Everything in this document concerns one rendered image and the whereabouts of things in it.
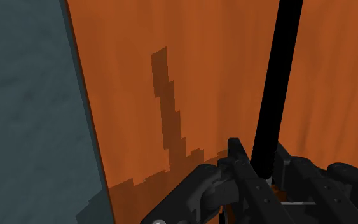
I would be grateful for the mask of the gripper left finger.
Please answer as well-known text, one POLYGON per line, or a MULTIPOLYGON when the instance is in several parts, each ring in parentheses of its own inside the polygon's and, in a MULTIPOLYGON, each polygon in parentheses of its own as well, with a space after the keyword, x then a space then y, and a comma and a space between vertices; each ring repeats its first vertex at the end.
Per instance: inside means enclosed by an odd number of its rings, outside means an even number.
POLYGON ((235 224, 294 224, 237 138, 228 140, 227 157, 217 165, 198 165, 140 224, 206 224, 227 204, 235 224))

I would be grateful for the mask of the long black rod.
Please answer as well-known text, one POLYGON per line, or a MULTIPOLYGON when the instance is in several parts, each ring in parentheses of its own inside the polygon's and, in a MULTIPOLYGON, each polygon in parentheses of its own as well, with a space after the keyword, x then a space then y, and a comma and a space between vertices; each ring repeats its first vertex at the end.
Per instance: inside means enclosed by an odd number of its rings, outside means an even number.
POLYGON ((251 165, 263 179, 273 173, 302 6, 303 0, 279 1, 251 155, 251 165))

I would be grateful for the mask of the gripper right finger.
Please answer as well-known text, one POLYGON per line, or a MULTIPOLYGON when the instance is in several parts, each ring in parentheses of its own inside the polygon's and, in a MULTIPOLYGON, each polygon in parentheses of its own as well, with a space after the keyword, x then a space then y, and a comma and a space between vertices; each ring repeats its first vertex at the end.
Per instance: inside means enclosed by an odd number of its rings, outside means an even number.
POLYGON ((295 224, 358 224, 358 168, 336 162, 326 170, 278 144, 273 182, 286 193, 295 224))

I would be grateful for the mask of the orange wooden table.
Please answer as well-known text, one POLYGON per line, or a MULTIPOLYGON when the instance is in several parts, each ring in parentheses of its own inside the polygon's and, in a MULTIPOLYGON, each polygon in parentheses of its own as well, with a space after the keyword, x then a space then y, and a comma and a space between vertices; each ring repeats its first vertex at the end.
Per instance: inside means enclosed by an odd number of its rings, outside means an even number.
MULTIPOLYGON (((116 224, 253 145, 279 0, 66 0, 116 224)), ((279 135, 358 167, 358 0, 304 0, 279 135)))

